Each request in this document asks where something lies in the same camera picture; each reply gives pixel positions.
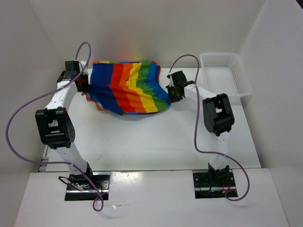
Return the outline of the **rainbow striped shorts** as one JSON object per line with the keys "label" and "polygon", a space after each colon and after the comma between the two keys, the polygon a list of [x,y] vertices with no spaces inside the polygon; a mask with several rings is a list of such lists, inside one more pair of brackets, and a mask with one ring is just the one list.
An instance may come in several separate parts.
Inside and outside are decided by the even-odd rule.
{"label": "rainbow striped shorts", "polygon": [[154,61],[95,61],[88,90],[82,94],[99,111],[155,114],[170,107],[159,77],[160,66]]}

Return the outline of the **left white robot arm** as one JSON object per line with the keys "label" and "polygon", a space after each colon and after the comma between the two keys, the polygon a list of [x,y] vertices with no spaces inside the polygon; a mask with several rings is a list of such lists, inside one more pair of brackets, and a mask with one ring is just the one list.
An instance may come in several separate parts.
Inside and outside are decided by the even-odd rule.
{"label": "left white robot arm", "polygon": [[95,182],[88,162],[82,158],[74,143],[75,128],[68,115],[74,96],[88,88],[86,64],[86,61],[66,61],[65,71],[57,79],[60,91],[54,94],[44,109],[35,113],[41,142],[59,154],[64,162],[75,164],[80,169],[68,165],[70,175],[66,178],[68,188],[78,191],[93,189]]}

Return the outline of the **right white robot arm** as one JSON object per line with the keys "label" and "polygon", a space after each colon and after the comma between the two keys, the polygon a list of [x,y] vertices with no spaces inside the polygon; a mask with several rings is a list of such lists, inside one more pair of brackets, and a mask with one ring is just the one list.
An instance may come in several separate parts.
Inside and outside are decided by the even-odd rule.
{"label": "right white robot arm", "polygon": [[[235,119],[228,96],[225,93],[215,94],[188,81],[182,71],[168,74],[169,85],[166,86],[169,101],[174,103],[188,98],[197,102],[197,114],[194,131],[194,146],[202,154],[214,155],[208,163],[208,182],[211,186],[220,185],[229,174],[227,163],[227,141]],[[199,117],[202,114],[206,130],[213,135],[216,142],[214,151],[201,151],[197,146]]]}

